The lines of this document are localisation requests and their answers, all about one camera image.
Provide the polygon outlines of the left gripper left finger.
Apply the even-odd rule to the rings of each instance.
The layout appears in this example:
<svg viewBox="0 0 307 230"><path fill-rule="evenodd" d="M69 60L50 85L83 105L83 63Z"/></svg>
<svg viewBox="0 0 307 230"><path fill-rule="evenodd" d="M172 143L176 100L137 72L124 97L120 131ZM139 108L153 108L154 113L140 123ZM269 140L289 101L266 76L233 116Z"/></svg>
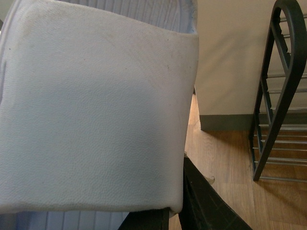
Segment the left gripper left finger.
<svg viewBox="0 0 307 230"><path fill-rule="evenodd" d="M169 208L130 212L119 230L167 230Z"/></svg>

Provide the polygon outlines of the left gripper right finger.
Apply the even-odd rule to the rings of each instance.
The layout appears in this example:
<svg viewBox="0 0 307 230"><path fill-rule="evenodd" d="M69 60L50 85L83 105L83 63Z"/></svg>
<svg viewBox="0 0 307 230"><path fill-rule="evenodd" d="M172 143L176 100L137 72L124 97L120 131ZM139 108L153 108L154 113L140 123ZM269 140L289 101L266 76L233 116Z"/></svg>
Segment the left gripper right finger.
<svg viewBox="0 0 307 230"><path fill-rule="evenodd" d="M193 162L184 157L183 230L250 230L251 227L218 195Z"/></svg>

